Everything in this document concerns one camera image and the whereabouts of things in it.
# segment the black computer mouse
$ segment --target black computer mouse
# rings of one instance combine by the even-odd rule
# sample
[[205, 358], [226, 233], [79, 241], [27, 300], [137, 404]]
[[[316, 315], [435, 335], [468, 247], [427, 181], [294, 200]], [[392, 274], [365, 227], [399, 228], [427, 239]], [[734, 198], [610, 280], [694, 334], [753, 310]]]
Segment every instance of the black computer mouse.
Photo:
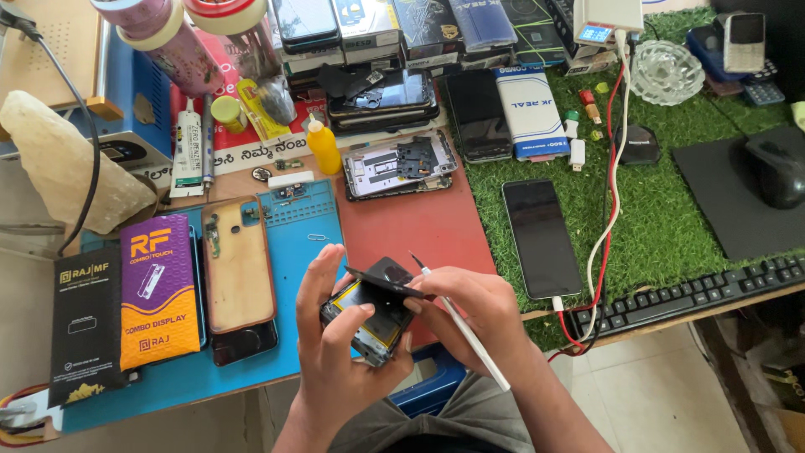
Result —
[[805, 202], [805, 150], [751, 139], [746, 143], [746, 151], [754, 158], [750, 169], [767, 205], [789, 210]]

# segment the left hand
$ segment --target left hand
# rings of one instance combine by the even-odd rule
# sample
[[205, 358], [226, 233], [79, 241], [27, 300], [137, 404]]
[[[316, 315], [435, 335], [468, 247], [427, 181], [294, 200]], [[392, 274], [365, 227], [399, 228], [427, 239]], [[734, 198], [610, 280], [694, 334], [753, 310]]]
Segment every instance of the left hand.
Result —
[[308, 266], [296, 296], [302, 381], [289, 421], [300, 418], [311, 435], [326, 437], [328, 443], [350, 418], [387, 396], [414, 369], [410, 332], [382, 367], [353, 361], [350, 342], [374, 314], [371, 304], [348, 307], [322, 328], [321, 304], [352, 280], [347, 274], [335, 283], [344, 253], [343, 245], [324, 246]]

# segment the yellow container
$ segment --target yellow container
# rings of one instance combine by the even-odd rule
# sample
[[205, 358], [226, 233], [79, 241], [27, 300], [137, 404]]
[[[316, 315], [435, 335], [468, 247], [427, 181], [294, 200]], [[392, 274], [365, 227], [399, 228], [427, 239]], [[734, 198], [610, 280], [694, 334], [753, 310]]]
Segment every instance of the yellow container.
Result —
[[319, 170], [325, 175], [334, 175], [341, 170], [341, 154], [336, 146], [336, 136], [321, 121], [310, 114], [308, 146], [316, 157]]
[[230, 134], [240, 134], [246, 130], [246, 114], [241, 110], [241, 102], [232, 96], [224, 95], [216, 99], [209, 111]]

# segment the black keyboard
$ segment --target black keyboard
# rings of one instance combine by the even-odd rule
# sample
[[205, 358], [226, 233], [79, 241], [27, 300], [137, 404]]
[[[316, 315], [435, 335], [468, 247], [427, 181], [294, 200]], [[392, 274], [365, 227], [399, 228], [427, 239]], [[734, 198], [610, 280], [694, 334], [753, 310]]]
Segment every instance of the black keyboard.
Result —
[[[805, 281], [804, 269], [805, 256], [781, 256], [735, 271], [702, 276], [670, 288], [635, 293], [597, 311], [597, 317], [603, 316], [598, 336], [619, 334], [652, 322], [801, 283]], [[565, 311], [564, 319], [570, 335], [579, 339], [592, 321], [591, 311]]]

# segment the brown phone case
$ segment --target brown phone case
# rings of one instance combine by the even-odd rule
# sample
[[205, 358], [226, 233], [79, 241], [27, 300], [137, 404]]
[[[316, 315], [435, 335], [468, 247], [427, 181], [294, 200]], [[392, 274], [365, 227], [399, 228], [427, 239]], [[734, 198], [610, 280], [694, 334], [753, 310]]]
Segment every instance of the brown phone case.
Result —
[[[251, 202], [257, 203], [258, 222], [246, 226], [243, 205]], [[215, 247], [208, 234], [213, 215], [217, 216], [218, 256], [213, 255]], [[201, 224], [210, 330], [224, 334], [274, 319], [277, 304], [260, 199], [249, 195], [205, 206]]]

